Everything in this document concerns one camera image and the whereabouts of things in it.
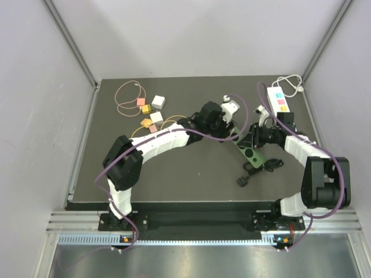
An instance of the green object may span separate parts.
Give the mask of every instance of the green object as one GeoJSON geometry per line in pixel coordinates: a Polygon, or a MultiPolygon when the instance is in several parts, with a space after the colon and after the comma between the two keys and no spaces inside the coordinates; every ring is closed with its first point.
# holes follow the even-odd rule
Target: green object
{"type": "MultiPolygon", "coordinates": [[[[233,135],[236,135],[239,133],[239,129],[237,127],[234,128],[233,135]]],[[[258,152],[254,148],[248,148],[248,147],[239,147],[237,144],[240,142],[241,139],[243,139],[244,136],[239,136],[235,140],[233,140],[233,143],[236,145],[236,147],[241,151],[241,153],[247,158],[247,160],[251,163],[251,165],[254,168],[259,168],[261,165],[264,164],[265,159],[264,156],[258,152]]]]}

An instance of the dark tabletop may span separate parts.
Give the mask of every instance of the dark tabletop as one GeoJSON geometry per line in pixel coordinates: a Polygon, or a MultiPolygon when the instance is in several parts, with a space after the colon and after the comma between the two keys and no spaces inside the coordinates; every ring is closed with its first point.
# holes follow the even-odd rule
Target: dark tabletop
{"type": "MultiPolygon", "coordinates": [[[[223,95],[242,96],[250,109],[249,124],[257,122],[253,113],[260,105],[256,84],[263,81],[271,84],[277,76],[223,76],[192,78],[145,78],[136,79],[147,91],[147,102],[155,95],[165,96],[161,110],[164,119],[172,115],[191,116],[200,111],[208,101],[222,103],[223,95]]],[[[102,171],[102,161],[115,139],[121,135],[130,137],[140,127],[140,122],[149,115],[140,114],[127,118],[117,112],[114,94],[121,84],[131,79],[105,79],[97,97],[92,124],[79,171],[73,200],[75,202],[105,202],[107,196],[93,183],[102,171]]],[[[286,94],[293,89],[281,82],[286,94]]],[[[138,87],[127,85],[120,91],[119,101],[130,101],[138,94],[138,87]]],[[[300,131],[315,140],[313,127],[303,96],[287,98],[290,110],[295,113],[295,123],[300,131]]],[[[241,109],[234,120],[241,128],[245,111],[241,109]]],[[[148,134],[147,129],[136,136],[148,134]]],[[[304,168],[291,155],[277,145],[260,149],[266,159],[282,159],[285,165],[273,173],[261,172],[250,178],[241,188],[236,179],[246,172],[242,165],[246,159],[231,142],[219,143],[204,139],[187,147],[173,149],[152,158],[143,165],[138,183],[132,190],[132,201],[227,201],[227,200],[276,200],[299,192],[304,168]]]]}

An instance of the gray wall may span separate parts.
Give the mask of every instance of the gray wall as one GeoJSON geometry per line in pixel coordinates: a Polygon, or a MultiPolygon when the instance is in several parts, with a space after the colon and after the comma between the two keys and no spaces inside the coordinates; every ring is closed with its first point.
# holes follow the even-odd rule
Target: gray wall
{"type": "Polygon", "coordinates": [[[53,0],[97,79],[302,73],[343,0],[53,0]]]}
{"type": "Polygon", "coordinates": [[[92,87],[42,1],[1,1],[0,37],[0,277],[31,277],[92,87]]]}
{"type": "Polygon", "coordinates": [[[354,1],[307,82],[325,144],[351,162],[352,207],[371,244],[371,1],[354,1]]]}

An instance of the gray floor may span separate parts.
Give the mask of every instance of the gray floor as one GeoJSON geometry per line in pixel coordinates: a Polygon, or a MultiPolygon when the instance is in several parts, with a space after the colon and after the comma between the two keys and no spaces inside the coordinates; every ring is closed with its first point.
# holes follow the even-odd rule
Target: gray floor
{"type": "MultiPolygon", "coordinates": [[[[270,84],[277,76],[228,76],[200,78],[151,78],[137,79],[147,91],[147,101],[157,95],[165,96],[161,111],[164,119],[172,115],[190,116],[199,111],[207,101],[222,102],[225,94],[239,94],[250,109],[250,123],[258,116],[253,113],[259,106],[256,84],[270,84]]],[[[114,94],[128,79],[103,80],[89,130],[83,155],[75,202],[107,201],[105,193],[95,188],[94,179],[102,171],[102,161],[115,139],[123,134],[128,137],[148,115],[127,118],[117,113],[114,94]]],[[[292,94],[293,89],[282,82],[283,90],[292,94]]],[[[120,101],[136,97],[137,86],[128,86],[120,101]]],[[[300,131],[314,140],[315,135],[302,95],[289,98],[288,103],[295,113],[295,122],[300,131]]],[[[245,111],[240,109],[235,116],[241,127],[245,111]]],[[[148,134],[140,130],[136,135],[148,134]]],[[[276,145],[266,145],[261,152],[267,159],[283,159],[285,165],[273,173],[259,173],[249,180],[244,188],[236,179],[245,175],[242,169],[246,161],[231,142],[220,144],[202,140],[184,148],[164,153],[148,161],[142,168],[139,182],[134,186],[132,201],[227,201],[227,200],[276,200],[300,190],[303,167],[276,145]]]]}
{"type": "Polygon", "coordinates": [[[50,278],[75,277],[361,277],[347,235],[308,235],[289,253],[269,246],[137,246],[119,255],[109,247],[58,246],[50,278]]]}

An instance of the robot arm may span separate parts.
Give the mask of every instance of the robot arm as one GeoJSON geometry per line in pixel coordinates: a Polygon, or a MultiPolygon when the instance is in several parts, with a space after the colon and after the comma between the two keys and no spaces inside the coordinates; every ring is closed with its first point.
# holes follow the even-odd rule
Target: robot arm
{"type": "Polygon", "coordinates": [[[112,217],[119,221],[122,219],[122,216],[114,209],[112,202],[115,203],[115,206],[123,215],[128,215],[132,212],[130,203],[131,190],[139,179],[141,166],[146,161],[173,148],[184,147],[203,139],[201,135],[190,131],[169,131],[187,129],[210,134],[212,137],[217,138],[230,136],[234,128],[232,117],[239,109],[239,105],[226,96],[223,101],[222,105],[210,101],[202,107],[200,112],[194,113],[192,117],[180,119],[167,129],[160,130],[154,134],[131,139],[128,139],[126,136],[120,136],[116,139],[103,161],[104,168],[129,148],[150,137],[156,137],[150,143],[135,148],[128,156],[121,159],[107,171],[106,176],[112,196],[110,200],[112,217]]]}
{"type": "MultiPolygon", "coordinates": [[[[261,148],[266,143],[278,144],[305,168],[301,191],[291,197],[276,201],[272,208],[275,218],[299,217],[303,213],[333,209],[340,197],[340,178],[338,169],[331,158],[315,148],[315,142],[308,143],[310,142],[308,137],[296,130],[294,113],[279,112],[277,118],[305,141],[290,135],[275,123],[272,127],[267,127],[264,124],[267,113],[263,107],[259,107],[256,112],[260,114],[261,119],[259,123],[250,127],[247,137],[251,145],[261,148]]],[[[345,194],[340,206],[342,208],[347,207],[351,200],[349,161],[346,158],[336,159],[344,176],[345,194]]]]}

